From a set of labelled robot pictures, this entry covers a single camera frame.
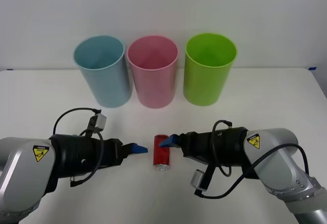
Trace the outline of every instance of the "red can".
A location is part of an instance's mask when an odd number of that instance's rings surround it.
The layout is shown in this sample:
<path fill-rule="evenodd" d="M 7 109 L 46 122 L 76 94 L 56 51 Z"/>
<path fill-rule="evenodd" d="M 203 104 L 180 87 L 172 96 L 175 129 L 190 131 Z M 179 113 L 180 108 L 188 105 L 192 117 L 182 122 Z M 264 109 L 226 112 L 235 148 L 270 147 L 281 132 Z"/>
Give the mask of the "red can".
<path fill-rule="evenodd" d="M 168 137 L 167 135 L 156 135 L 154 137 L 153 167 L 157 170 L 167 170 L 170 168 L 169 147 L 159 147 L 159 144 Z"/>

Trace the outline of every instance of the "blue cup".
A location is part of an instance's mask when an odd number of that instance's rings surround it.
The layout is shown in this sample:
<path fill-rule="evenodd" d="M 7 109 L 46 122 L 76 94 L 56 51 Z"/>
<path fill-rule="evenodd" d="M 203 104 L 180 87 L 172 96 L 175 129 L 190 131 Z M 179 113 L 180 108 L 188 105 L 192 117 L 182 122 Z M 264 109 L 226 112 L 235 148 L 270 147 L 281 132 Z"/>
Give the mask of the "blue cup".
<path fill-rule="evenodd" d="M 124 45 L 110 36 L 89 38 L 74 52 L 75 63 L 103 107 L 119 107 L 132 95 L 124 53 Z"/>

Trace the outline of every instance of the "robotic arm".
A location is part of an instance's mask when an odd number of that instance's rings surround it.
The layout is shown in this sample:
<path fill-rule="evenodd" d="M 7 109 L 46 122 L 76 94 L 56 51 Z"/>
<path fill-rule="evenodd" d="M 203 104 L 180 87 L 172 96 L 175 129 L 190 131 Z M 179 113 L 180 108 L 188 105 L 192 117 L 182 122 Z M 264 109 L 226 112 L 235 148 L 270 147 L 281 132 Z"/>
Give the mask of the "robotic arm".
<path fill-rule="evenodd" d="M 97 169 L 120 165 L 131 154 L 147 153 L 135 143 L 91 138 L 104 129 L 100 111 L 85 136 L 57 135 L 49 139 L 8 137 L 0 140 L 0 223 L 18 223 L 36 210 L 41 198 L 55 191 L 59 178 L 71 178 L 71 187 L 88 180 Z M 76 176 L 91 174 L 84 180 Z"/>
<path fill-rule="evenodd" d="M 226 130 L 217 130 L 219 122 L 228 125 Z M 248 131 L 244 127 L 231 128 L 231 123 L 221 120 L 212 132 L 188 132 L 172 135 L 160 146 L 181 148 L 184 157 L 207 164 L 206 172 L 196 170 L 191 185 L 195 194 L 209 199 L 227 196 L 243 178 L 259 179 L 270 194 L 284 201 L 300 224 L 327 223 L 327 192 L 314 177 L 309 176 L 307 159 L 298 146 L 296 136 L 286 129 Z M 305 160 L 306 172 L 294 162 L 291 155 L 300 149 Z M 205 196 L 212 175 L 221 166 L 242 168 L 242 176 L 221 196 Z"/>

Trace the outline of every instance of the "green cup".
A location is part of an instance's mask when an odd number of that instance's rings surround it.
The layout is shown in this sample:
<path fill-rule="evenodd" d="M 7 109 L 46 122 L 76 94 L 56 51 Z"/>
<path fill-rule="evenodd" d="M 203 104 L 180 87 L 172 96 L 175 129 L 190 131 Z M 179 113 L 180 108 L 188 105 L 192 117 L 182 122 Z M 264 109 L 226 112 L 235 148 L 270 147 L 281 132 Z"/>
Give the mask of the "green cup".
<path fill-rule="evenodd" d="M 215 103 L 236 59 L 235 45 L 220 34 L 203 33 L 186 44 L 184 96 L 192 104 Z"/>

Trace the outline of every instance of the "pink cup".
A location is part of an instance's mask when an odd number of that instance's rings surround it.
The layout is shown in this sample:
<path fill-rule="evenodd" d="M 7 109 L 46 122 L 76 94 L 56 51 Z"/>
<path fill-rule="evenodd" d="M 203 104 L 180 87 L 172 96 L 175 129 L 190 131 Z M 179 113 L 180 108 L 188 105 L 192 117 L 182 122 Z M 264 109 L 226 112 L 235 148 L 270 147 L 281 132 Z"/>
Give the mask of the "pink cup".
<path fill-rule="evenodd" d="M 145 36 L 127 50 L 136 93 L 148 108 L 162 108 L 174 98 L 178 59 L 176 44 L 163 36 Z"/>

